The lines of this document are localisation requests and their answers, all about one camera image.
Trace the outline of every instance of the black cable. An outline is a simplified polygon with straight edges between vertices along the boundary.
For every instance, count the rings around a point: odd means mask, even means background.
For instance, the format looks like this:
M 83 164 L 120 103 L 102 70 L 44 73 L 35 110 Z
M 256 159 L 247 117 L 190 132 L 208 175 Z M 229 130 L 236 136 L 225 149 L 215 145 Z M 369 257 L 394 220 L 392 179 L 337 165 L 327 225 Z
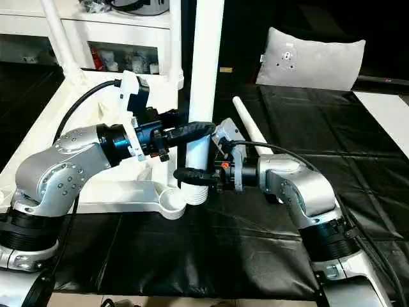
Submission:
M 300 155 L 297 155 L 296 153 L 292 152 L 291 150 L 285 149 L 283 147 L 277 146 L 277 145 L 272 145 L 272 144 L 266 144 L 266 143 L 260 143 L 260 142 L 252 142 L 252 141 L 230 141 L 230 145 L 251 145 L 251 146 L 260 146 L 260 147 L 267 147 L 271 148 L 274 150 L 278 150 L 280 152 L 284 152 L 286 154 L 292 155 L 293 157 L 297 158 L 298 160 L 302 161 L 308 168 L 314 170 L 314 171 L 319 171 L 319 169 L 313 165 L 311 162 L 309 162 L 307 159 L 301 157 Z M 365 228 L 362 226 L 362 224 L 358 221 L 358 219 L 352 214 L 352 212 L 345 207 L 344 203 L 338 196 L 338 194 L 334 191 L 336 200 L 339 204 L 339 208 L 341 209 L 341 212 L 343 213 L 346 222 L 353 227 L 354 225 L 358 228 L 359 232 L 364 236 L 364 238 L 368 241 L 369 245 L 372 247 L 376 255 L 379 257 L 384 271 L 386 271 L 387 276 L 390 278 L 394 286 L 396 287 L 395 291 L 399 296 L 400 303 L 402 307 L 408 307 L 405 293 L 403 291 L 402 284 L 393 268 L 393 266 L 390 264 L 390 262 L 387 260 L 386 256 L 383 254 L 383 252 L 379 249 L 379 247 L 375 244 L 375 241 L 372 239 L 372 237 L 366 232 Z M 367 246 L 364 244 L 363 240 L 360 237 L 355 238 L 359 245 L 361 245 L 362 249 L 368 254 L 368 257 L 371 258 L 373 262 L 377 262 L 376 259 L 373 259 L 372 252 L 368 250 Z
M 67 113 L 65 113 L 61 123 L 59 124 L 58 128 L 57 128 L 57 132 L 56 132 L 56 136 L 54 137 L 53 143 L 56 142 L 56 140 L 61 136 L 61 133 L 67 123 L 67 121 L 70 119 L 71 115 L 75 112 L 75 110 L 87 99 L 89 98 L 92 94 L 96 93 L 97 91 L 101 90 L 102 88 L 106 88 L 107 86 L 110 85 L 114 85 L 114 86 L 121 86 L 121 80 L 110 80 L 110 81 L 106 81 L 103 82 L 101 84 L 98 84 L 97 86 L 95 86 L 94 88 L 90 89 L 89 91 L 87 91 L 83 96 L 81 96 L 73 105 L 72 107 L 67 111 Z M 60 241 L 60 248 L 59 248 L 59 254 L 56 258 L 56 261 L 54 263 L 54 266 L 52 268 L 51 274 L 55 275 L 57 268 L 59 266 L 59 264 L 61 263 L 61 260 L 63 259 L 64 253 L 65 253 L 65 249 L 67 246 L 67 242 L 68 242 L 68 237 L 71 234 L 72 231 L 72 227 L 74 224 L 74 220 L 75 217 L 77 215 L 77 209 L 78 209 L 78 203 L 79 203 L 79 195 L 75 198 L 74 203 L 73 203 L 73 207 L 72 207 L 72 213 L 70 216 L 70 220 L 68 222 L 68 225 L 66 227 L 66 231 L 65 234 L 63 236 L 63 238 Z
M 110 85 L 115 85 L 115 86 L 120 86 L 121 80 L 110 80 L 103 82 L 101 84 L 98 84 L 94 88 L 90 89 L 87 91 L 83 96 L 81 96 L 73 105 L 72 107 L 65 113 L 61 123 L 59 124 L 56 132 L 56 136 L 54 137 L 53 143 L 56 142 L 56 140 L 61 136 L 61 133 L 63 132 L 63 129 L 65 127 L 65 124 L 67 123 L 68 119 L 71 117 L 72 113 L 75 112 L 75 110 L 87 99 L 89 98 L 92 94 L 96 93 L 97 91 L 101 90 L 102 88 L 106 88 L 107 86 Z
M 77 215 L 78 202 L 79 202 L 79 195 L 74 200 L 74 205 L 72 207 L 72 213 L 71 213 L 71 216 L 70 216 L 70 220 L 69 220 L 68 225 L 66 227 L 65 234 L 64 234 L 63 238 L 61 239 L 59 254 L 58 254 L 57 258 L 56 258 L 56 261 L 54 263 L 54 267 L 52 268 L 52 271 L 51 271 L 52 275 L 54 275 L 56 273 L 57 268 L 58 268 L 59 264 L 61 263 L 61 260 L 63 259 L 66 246 L 68 245 L 68 237 L 71 234 L 72 226 L 74 224 L 74 220 L 75 220 L 75 217 Z

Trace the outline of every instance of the black table cover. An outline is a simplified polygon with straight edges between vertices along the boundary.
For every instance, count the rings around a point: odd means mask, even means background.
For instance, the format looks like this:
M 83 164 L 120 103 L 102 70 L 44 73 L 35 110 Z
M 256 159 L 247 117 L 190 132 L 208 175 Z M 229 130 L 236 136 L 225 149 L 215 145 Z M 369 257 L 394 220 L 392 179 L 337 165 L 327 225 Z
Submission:
M 52 67 L 0 65 L 2 166 L 62 79 Z M 328 177 L 408 291 L 408 159 L 354 94 L 219 88 L 214 121 L 232 117 L 248 139 L 234 95 L 268 142 L 302 154 Z M 210 193 L 176 221 L 156 213 L 78 215 L 57 280 L 61 292 L 117 295 L 308 300 L 318 288 L 287 210 L 256 188 Z

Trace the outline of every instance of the pillow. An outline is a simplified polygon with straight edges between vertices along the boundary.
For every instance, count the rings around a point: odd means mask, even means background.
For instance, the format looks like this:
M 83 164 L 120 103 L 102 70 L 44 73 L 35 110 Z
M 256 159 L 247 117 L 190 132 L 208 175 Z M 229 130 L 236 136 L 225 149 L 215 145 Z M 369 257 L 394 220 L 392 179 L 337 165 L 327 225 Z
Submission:
M 365 40 L 315 42 L 270 28 L 256 84 L 349 91 L 358 77 L 364 47 Z

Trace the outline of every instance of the silver robotic arm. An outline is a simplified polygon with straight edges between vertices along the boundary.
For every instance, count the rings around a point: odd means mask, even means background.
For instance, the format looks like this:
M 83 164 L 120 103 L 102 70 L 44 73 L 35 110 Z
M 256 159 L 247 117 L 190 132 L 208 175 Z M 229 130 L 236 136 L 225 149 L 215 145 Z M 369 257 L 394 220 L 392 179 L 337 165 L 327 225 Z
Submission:
M 330 182 L 317 169 L 289 154 L 247 159 L 244 145 L 231 146 L 231 141 L 244 138 L 230 118 L 217 126 L 212 139 L 225 158 L 228 153 L 233 160 L 216 162 L 214 173 L 177 169 L 177 179 L 240 193 L 252 185 L 276 195 L 288 208 L 311 259 L 321 285 L 319 306 L 392 306 L 370 259 L 351 236 Z
M 158 114 L 150 108 L 142 117 L 134 129 L 140 149 L 161 161 L 169 159 L 170 147 L 215 129 L 206 122 L 177 125 L 175 110 Z M 64 216 L 92 176 L 133 155 L 122 125 L 96 125 L 66 133 L 20 165 L 12 205 L 0 220 L 0 306 L 47 305 L 54 289 L 47 268 L 58 250 Z
M 347 232 L 329 181 L 288 155 L 258 161 L 259 186 L 287 206 L 330 307 L 391 307 L 366 253 Z

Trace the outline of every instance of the white pole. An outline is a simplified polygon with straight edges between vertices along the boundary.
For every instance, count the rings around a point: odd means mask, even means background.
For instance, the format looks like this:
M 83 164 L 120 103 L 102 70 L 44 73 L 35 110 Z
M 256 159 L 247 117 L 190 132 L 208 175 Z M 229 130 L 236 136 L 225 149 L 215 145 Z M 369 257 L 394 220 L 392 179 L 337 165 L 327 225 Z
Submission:
M 189 121 L 211 122 L 219 63 L 224 0 L 197 0 L 190 89 Z M 187 145 L 186 167 L 206 169 L 210 137 Z M 207 187 L 182 183 L 186 202 L 199 205 L 207 199 Z
M 253 142 L 267 143 L 266 139 L 262 135 L 261 131 L 258 129 L 257 124 L 254 122 L 250 113 L 244 106 L 240 97 L 233 97 L 233 103 L 236 107 L 237 113 L 240 115 L 242 122 L 244 124 L 247 133 L 250 136 L 250 139 Z M 272 155 L 273 151 L 267 147 L 256 146 L 258 155 Z
M 62 62 L 60 65 L 63 67 L 64 75 L 73 83 L 80 84 L 84 79 L 84 74 L 75 61 L 54 1 L 41 0 L 41 4 L 50 27 L 51 35 L 57 43 L 57 49 Z
M 176 90 L 183 88 L 183 70 L 181 69 L 181 4 L 180 0 L 170 0 L 171 16 L 171 66 L 169 79 Z

